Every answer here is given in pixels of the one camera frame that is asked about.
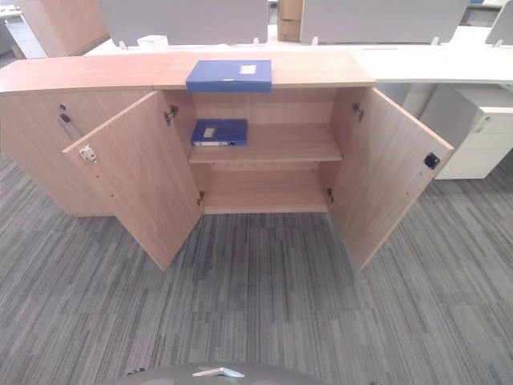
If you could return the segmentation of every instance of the cabinet lock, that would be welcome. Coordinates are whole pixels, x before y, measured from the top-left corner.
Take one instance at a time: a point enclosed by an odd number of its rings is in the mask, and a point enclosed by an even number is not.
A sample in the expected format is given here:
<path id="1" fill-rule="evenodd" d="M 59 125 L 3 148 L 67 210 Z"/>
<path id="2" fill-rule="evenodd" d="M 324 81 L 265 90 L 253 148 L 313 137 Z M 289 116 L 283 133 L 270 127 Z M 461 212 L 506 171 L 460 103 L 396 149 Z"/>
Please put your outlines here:
<path id="1" fill-rule="evenodd" d="M 424 159 L 424 164 L 428 167 L 434 170 L 437 168 L 438 164 L 440 163 L 440 158 L 438 158 L 433 152 L 430 152 L 427 154 L 426 158 Z"/>
<path id="2" fill-rule="evenodd" d="M 169 106 L 169 111 L 164 112 L 164 119 L 166 119 L 168 126 L 171 126 L 171 119 L 174 118 L 176 114 L 178 114 L 178 106 L 171 104 Z"/>
<path id="3" fill-rule="evenodd" d="M 353 109 L 354 114 L 358 118 L 358 123 L 361 123 L 363 116 L 366 114 L 366 110 L 360 107 L 360 103 L 351 104 L 351 108 Z"/>
<path id="4" fill-rule="evenodd" d="M 333 203 L 335 201 L 333 198 L 333 190 L 331 188 L 327 188 L 326 192 L 328 193 L 329 202 Z"/>
<path id="5" fill-rule="evenodd" d="M 203 202 L 203 199 L 205 198 L 205 191 L 200 191 L 200 197 L 196 200 L 196 203 L 198 206 L 201 206 L 201 202 Z"/>

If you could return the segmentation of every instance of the drawer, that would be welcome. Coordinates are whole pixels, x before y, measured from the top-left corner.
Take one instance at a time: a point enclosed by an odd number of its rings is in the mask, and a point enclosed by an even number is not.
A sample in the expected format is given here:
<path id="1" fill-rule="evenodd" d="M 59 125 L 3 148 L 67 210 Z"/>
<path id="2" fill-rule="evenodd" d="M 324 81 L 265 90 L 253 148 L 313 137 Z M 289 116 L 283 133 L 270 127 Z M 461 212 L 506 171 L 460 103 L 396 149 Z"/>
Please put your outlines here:
<path id="1" fill-rule="evenodd" d="M 459 148 L 513 148 L 513 132 L 472 133 L 467 136 Z"/>
<path id="2" fill-rule="evenodd" d="M 481 133 L 513 133 L 513 108 L 511 113 L 483 114 L 472 132 Z"/>
<path id="3" fill-rule="evenodd" d="M 436 179 L 482 179 L 509 151 L 509 148 L 459 148 Z"/>

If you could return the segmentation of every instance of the cabinet door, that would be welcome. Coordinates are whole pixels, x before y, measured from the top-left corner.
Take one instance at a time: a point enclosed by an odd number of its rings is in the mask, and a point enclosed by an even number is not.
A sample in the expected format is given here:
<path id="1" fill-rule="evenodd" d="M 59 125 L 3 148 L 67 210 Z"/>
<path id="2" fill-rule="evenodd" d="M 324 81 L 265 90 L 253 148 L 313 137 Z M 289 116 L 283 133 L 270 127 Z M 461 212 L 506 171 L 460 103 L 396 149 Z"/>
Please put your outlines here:
<path id="1" fill-rule="evenodd" d="M 63 148 L 73 143 L 72 138 L 76 140 L 79 134 L 73 120 L 69 124 L 61 121 L 60 112 L 52 94 L 1 97 L 2 150 L 5 149 L 67 213 L 78 216 L 112 215 L 62 154 Z"/>
<path id="2" fill-rule="evenodd" d="M 165 270 L 203 213 L 164 95 L 153 91 L 64 150 L 83 179 Z M 84 160 L 89 146 L 96 162 Z"/>
<path id="3" fill-rule="evenodd" d="M 342 164 L 329 211 L 362 269 L 454 149 L 375 89 L 339 90 L 331 123 Z"/>

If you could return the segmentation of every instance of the white desk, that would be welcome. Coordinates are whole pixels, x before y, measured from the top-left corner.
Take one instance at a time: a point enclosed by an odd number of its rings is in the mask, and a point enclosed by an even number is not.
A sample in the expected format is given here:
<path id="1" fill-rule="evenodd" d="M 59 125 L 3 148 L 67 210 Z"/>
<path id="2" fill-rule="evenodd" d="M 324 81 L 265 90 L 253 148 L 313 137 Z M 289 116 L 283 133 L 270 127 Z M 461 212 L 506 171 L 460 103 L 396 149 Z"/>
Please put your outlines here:
<path id="1" fill-rule="evenodd" d="M 444 45 L 320 45 L 277 40 L 277 26 L 269 26 L 269 40 L 259 46 L 170 46 L 167 51 L 351 51 L 362 66 L 383 83 L 513 83 L 513 47 L 484 43 L 490 28 L 459 26 Z M 147 53 L 138 47 L 123 50 L 111 40 L 86 55 Z"/>

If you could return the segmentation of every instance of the gray carpet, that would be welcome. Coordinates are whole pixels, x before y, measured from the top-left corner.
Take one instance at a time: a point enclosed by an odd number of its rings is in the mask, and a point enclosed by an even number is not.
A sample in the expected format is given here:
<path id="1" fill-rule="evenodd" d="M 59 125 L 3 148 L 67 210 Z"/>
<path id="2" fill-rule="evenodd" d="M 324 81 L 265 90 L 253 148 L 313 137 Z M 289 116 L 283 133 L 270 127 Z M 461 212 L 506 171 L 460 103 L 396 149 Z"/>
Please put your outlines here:
<path id="1" fill-rule="evenodd" d="M 322 214 L 205 216 L 165 273 L 0 164 L 0 383 L 280 364 L 329 384 L 513 383 L 513 153 L 435 181 L 354 273 Z"/>

